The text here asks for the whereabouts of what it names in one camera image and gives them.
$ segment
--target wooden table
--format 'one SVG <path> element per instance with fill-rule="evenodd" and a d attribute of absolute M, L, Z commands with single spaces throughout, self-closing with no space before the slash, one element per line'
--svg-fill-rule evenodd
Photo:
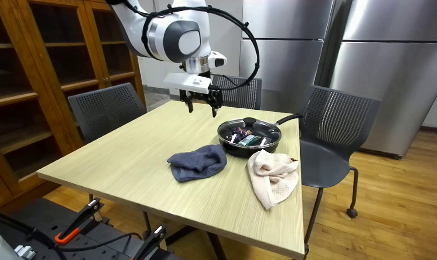
<path fill-rule="evenodd" d="M 223 121 L 256 117 L 276 123 L 285 113 L 195 104 L 194 113 L 179 101 L 130 121 L 104 137 L 38 170 L 40 176 L 116 201 L 136 204 L 151 214 L 172 218 L 231 240 L 250 243 L 280 254 L 302 259 L 302 185 L 285 202 L 266 211 L 253 192 L 247 159 L 228 155 L 227 168 L 210 178 L 178 183 L 166 162 L 175 153 L 220 143 Z M 298 120 L 280 126 L 278 152 L 296 159 Z"/>

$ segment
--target black bowl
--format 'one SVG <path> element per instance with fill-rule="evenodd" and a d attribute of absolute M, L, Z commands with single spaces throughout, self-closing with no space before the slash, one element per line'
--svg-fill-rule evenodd
<path fill-rule="evenodd" d="M 259 142 L 249 146 L 240 144 L 236 140 L 236 136 L 241 131 L 252 131 L 253 136 L 259 137 Z M 223 123 L 218 127 L 218 136 L 227 153 L 239 157 L 250 157 L 253 153 L 263 149 L 270 153 L 276 152 L 282 139 L 282 131 L 276 124 L 246 117 Z"/>

